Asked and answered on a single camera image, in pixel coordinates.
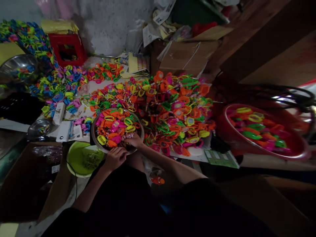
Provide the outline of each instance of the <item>wall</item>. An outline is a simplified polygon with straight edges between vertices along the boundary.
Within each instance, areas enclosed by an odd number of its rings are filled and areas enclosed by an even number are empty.
[[[0,16],[5,20],[34,21],[44,18],[34,0],[0,0]],[[87,52],[119,55],[125,49],[128,30],[138,19],[147,20],[153,0],[73,0],[73,20]]]

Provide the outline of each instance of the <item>metal bowl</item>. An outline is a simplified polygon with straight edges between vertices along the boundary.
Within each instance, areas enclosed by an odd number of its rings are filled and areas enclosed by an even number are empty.
[[[131,112],[131,111],[129,111],[129,110],[127,110],[127,109],[123,109],[124,111],[128,111],[128,112],[130,112],[130,114],[132,114],[132,115],[134,115],[136,118],[137,118],[137,120],[138,120],[138,123],[141,125],[141,140],[144,140],[144,137],[145,137],[145,132],[144,132],[144,127],[143,127],[143,125],[142,125],[142,123],[139,121],[139,118],[136,116],[136,114],[134,114],[133,112]],[[92,123],[92,129],[91,129],[91,131],[90,131],[90,135],[92,136],[92,140],[94,141],[94,143],[96,144],[96,146],[101,150],[101,151],[103,151],[104,153],[108,153],[109,151],[107,150],[107,149],[105,149],[103,146],[101,146],[101,144],[98,142],[98,139],[96,138],[96,121],[98,120],[98,118],[100,117],[100,115],[98,115],[95,119],[94,119],[94,121],[93,121],[93,123]],[[134,147],[133,149],[131,149],[130,151],[128,151],[128,153],[127,153],[127,155],[130,155],[130,154],[132,154],[132,153],[134,153],[135,151],[137,151],[137,149]]]
[[[21,68],[27,69],[29,66],[33,67],[34,71],[30,75],[26,76],[23,80],[21,80],[17,76],[19,70]],[[39,76],[39,63],[37,62],[35,56],[32,54],[16,55],[5,61],[0,66],[0,74],[7,75],[13,83],[32,84]]]
[[[49,126],[49,129],[45,133],[40,132],[41,127],[47,127],[47,126]],[[49,133],[51,128],[52,128],[52,123],[49,120],[47,119],[37,120],[27,130],[27,138],[28,140],[41,138],[45,136],[47,133]]]

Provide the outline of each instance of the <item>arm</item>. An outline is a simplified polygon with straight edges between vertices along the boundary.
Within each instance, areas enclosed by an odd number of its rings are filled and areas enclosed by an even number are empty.
[[[137,134],[134,134],[133,138],[128,138],[125,141],[136,147],[140,153],[147,157],[147,159],[159,165],[164,171],[173,175],[183,184],[189,183],[196,179],[207,178],[205,175],[201,174],[195,169],[170,159],[169,157],[166,157],[165,155],[147,147],[145,144],[143,144]]]
[[[96,173],[95,177],[82,191],[71,207],[82,212],[87,212],[104,180],[126,160],[126,153],[127,151],[123,147],[113,148],[107,154],[104,165],[99,169],[98,173]]]

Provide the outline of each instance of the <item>red plastic stool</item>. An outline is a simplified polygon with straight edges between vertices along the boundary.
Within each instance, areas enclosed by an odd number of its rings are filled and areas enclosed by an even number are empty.
[[[79,34],[48,34],[48,37],[59,66],[82,66],[87,60]]]

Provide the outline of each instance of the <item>hand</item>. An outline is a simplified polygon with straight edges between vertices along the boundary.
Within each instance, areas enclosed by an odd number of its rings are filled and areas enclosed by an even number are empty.
[[[115,147],[107,154],[103,167],[114,171],[126,160],[127,150],[123,147]]]
[[[126,138],[124,141],[130,143],[136,148],[140,147],[143,144],[143,141],[136,132],[134,133],[134,136],[132,138]]]

